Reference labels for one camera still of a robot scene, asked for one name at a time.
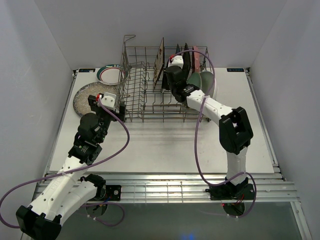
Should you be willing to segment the cream floral square plate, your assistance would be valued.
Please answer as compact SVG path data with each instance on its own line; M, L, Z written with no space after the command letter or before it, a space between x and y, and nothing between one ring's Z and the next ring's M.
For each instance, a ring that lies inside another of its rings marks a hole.
M155 62L154 62L154 76L153 76L153 88L156 88L156 85L162 75L163 69L164 69L164 64L165 64L165 45L164 45L164 38L161 39Z

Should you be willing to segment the black floral square plate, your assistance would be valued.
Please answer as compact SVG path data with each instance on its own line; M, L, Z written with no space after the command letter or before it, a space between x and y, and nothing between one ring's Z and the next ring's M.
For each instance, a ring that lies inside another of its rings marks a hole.
M189 46L187 43L185 43L183 50L184 50L184 53L182 54L182 59L183 59L182 72L183 72L184 79L187 80L190 73L190 68L191 68L191 57L190 57L190 53L187 51L189 50Z

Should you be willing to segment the light green floral plate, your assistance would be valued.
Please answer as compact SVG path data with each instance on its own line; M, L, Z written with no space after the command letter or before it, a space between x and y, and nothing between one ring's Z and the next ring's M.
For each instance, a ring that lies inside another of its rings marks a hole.
M201 88L202 87L202 78L199 72L194 72L190 75L190 77L187 80L188 84L194 85L197 88Z

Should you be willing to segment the white oval plate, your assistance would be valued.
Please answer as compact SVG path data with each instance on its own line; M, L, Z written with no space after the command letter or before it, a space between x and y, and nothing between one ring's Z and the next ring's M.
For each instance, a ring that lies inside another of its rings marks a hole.
M217 99L218 86L214 74L210 71L203 71L200 73L201 77L201 90L209 95L212 99Z

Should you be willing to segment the large teal red rimmed plate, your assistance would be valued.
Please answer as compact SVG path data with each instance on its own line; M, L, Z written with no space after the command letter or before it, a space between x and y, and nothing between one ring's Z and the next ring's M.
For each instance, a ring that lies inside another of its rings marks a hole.
M167 73L166 73L165 70L163 71L161 89L162 90L167 90L167 91L170 90L170 86L168 84Z

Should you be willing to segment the teal square plate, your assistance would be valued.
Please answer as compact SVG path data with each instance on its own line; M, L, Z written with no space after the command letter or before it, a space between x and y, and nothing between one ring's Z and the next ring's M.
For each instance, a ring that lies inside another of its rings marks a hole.
M176 45L175 55L176 56L180 56L181 55L181 48L180 48L179 44Z

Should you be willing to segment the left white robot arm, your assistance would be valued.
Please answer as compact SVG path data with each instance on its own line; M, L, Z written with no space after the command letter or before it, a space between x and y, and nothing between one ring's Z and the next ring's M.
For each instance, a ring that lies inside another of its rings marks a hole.
M122 123L126 108L117 108L117 96L107 92L90 95L88 104L91 111L81 117L73 146L57 176L29 206L16 211L19 229L34 240L55 240L74 212L87 201L106 195L106 181L101 176L84 174L101 153L110 123Z

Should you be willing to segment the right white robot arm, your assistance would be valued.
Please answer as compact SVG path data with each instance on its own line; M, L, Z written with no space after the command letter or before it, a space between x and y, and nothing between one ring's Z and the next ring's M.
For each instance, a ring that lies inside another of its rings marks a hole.
M219 143L226 151L227 174L222 183L210 183L209 192L216 199L237 199L249 184L246 171L248 147L253 130L243 107L232 108L215 100L216 76L213 71L187 75L180 66L166 68L164 74L174 98L207 117L218 126Z

